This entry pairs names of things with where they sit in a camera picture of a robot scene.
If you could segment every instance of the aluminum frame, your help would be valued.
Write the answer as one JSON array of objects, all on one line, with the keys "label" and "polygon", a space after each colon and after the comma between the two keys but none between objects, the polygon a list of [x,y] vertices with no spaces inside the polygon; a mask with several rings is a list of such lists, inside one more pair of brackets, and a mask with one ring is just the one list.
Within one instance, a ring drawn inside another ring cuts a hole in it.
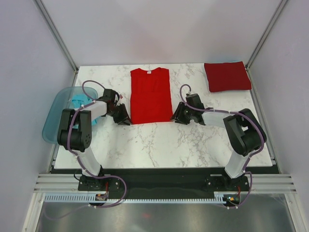
[{"label": "aluminum frame", "polygon": [[[246,64],[246,70],[248,72],[249,77],[250,77],[250,67],[252,66],[259,51],[261,50],[266,39],[271,33],[274,25],[278,21],[288,1],[289,0],[281,0],[270,22],[268,23],[263,35],[261,36],[256,48],[254,49],[252,55],[250,56],[250,59],[248,60]],[[66,47],[58,30],[56,29],[56,26],[54,25],[42,0],[34,0],[34,2],[39,8],[41,14],[43,15],[55,40],[57,41],[60,48],[64,52],[68,62],[72,66],[73,70],[75,71],[75,77],[72,83],[72,86],[74,86],[76,82],[76,78],[77,78],[78,66],[76,65],[72,56],[70,55],[68,48]],[[261,125],[266,129],[266,134],[269,138],[267,140],[267,146],[269,148],[270,156],[273,159],[273,163],[276,163],[275,152],[271,144],[271,139],[268,133],[268,126],[265,122],[264,114],[260,107],[258,96],[256,94],[254,85],[251,91],[251,95],[252,95],[253,103],[256,108]],[[50,162],[47,172],[50,171],[50,168],[53,165],[57,151],[58,151],[58,146],[54,145],[52,153],[50,155],[51,162]],[[56,193],[57,192],[57,193],[77,194],[77,195],[87,193],[87,192],[78,191],[77,188],[78,188],[78,181],[75,180],[73,178],[73,175],[71,174],[40,174],[38,177],[35,189],[34,189],[30,207],[28,209],[26,220],[23,226],[23,231],[24,232],[29,232],[29,231],[34,232],[35,231],[38,221],[39,221],[39,216],[42,210],[42,204],[44,202],[46,193]],[[216,194],[230,194],[230,193],[231,192],[217,192]],[[285,194],[285,198],[287,200],[288,208],[289,208],[296,231],[297,232],[309,232],[307,221],[306,221],[306,218],[304,216],[304,213],[303,213],[303,210],[300,204],[300,199],[294,187],[291,176],[288,174],[254,174],[253,175],[253,189],[251,191],[251,194],[272,194],[272,193]]]},{"label": "aluminum frame", "polygon": [[[78,191],[78,181],[72,174],[40,174],[35,185],[31,204],[24,223],[23,232],[34,232],[39,222],[42,204],[48,193],[63,193],[71,196],[84,196],[85,194],[104,194],[104,191],[87,192]],[[292,177],[288,174],[253,174],[253,187],[251,194],[284,194],[288,203],[292,221],[297,232],[309,232],[304,217],[300,200],[298,198]],[[234,192],[215,192],[215,196],[221,197]],[[160,201],[133,199],[127,203],[161,203]],[[178,199],[165,201],[165,203],[210,203],[205,199]]]}]

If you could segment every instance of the transparent blue container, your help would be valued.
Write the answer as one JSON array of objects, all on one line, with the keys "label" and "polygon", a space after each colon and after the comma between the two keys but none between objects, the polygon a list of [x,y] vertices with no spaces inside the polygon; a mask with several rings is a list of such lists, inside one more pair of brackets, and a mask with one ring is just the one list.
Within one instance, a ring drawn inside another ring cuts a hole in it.
[{"label": "transparent blue container", "polygon": [[[86,93],[90,95],[92,98],[97,99],[98,93],[95,89],[90,87],[84,87]],[[84,94],[82,87],[67,87],[61,90],[52,104],[52,107],[49,110],[47,119],[45,121],[45,125],[42,131],[43,139],[50,143],[57,143],[57,134],[58,128],[60,124],[60,118],[62,114],[62,110],[66,108],[73,109],[74,106],[72,104],[72,97],[74,95]]]}]

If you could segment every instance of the folded red cloth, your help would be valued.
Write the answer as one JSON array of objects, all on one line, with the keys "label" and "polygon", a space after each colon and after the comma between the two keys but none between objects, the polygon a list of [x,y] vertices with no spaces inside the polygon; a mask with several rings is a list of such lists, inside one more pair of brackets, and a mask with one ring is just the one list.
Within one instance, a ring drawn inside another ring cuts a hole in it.
[{"label": "folded red cloth", "polygon": [[204,64],[210,92],[249,90],[251,82],[243,62]]},{"label": "folded red cloth", "polygon": [[168,69],[132,70],[131,90],[133,124],[170,121],[173,111]]}]

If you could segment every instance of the gray wall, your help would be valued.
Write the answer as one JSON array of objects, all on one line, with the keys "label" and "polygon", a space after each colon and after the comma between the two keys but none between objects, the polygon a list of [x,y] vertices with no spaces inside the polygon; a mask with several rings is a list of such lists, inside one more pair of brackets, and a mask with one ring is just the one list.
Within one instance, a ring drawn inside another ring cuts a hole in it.
[{"label": "gray wall", "polygon": [[43,2],[84,66],[246,62],[280,0]]},{"label": "gray wall", "polygon": [[285,173],[309,217],[309,1],[290,1],[251,72]]},{"label": "gray wall", "polygon": [[41,136],[73,71],[32,0],[0,1],[0,231],[21,231],[51,145]]}]

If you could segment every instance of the marble table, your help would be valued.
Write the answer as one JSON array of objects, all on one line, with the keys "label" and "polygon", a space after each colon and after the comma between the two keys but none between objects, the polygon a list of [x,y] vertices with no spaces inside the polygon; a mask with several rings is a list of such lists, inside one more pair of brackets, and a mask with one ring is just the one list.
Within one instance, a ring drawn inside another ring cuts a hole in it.
[{"label": "marble table", "polygon": [[[79,70],[76,86],[81,86],[85,80],[95,80],[116,90],[122,94],[120,103],[126,105],[130,115],[130,71],[157,67],[169,69],[173,112],[181,100],[180,86],[189,84],[205,107],[229,111],[249,108],[256,116],[249,91],[210,93],[203,64],[85,66]],[[99,96],[103,93],[99,85],[87,83],[86,86],[93,87]],[[165,122],[119,126],[114,124],[113,118],[105,117],[93,126],[92,135],[91,147],[103,168],[224,167],[232,151],[225,129],[194,122],[189,125]],[[249,163],[249,166],[271,165],[267,147]],[[55,168],[80,166],[70,152],[60,147]]]}]

